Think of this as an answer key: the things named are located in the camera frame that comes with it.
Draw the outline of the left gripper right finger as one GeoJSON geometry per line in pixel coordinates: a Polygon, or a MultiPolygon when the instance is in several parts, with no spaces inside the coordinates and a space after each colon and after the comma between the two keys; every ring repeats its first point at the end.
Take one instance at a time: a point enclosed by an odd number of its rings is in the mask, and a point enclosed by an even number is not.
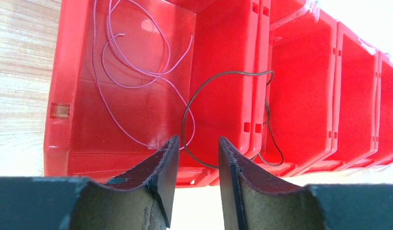
{"type": "Polygon", "coordinates": [[[298,186],[264,170],[219,138],[227,230],[393,230],[393,184],[298,186]]]}

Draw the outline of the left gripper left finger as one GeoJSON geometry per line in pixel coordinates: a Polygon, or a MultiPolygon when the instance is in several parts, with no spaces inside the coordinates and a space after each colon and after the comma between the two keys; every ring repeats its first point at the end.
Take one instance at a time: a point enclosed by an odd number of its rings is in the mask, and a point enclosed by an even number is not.
{"type": "Polygon", "coordinates": [[[0,230],[165,230],[179,137],[101,184],[89,177],[0,177],[0,230]]]}

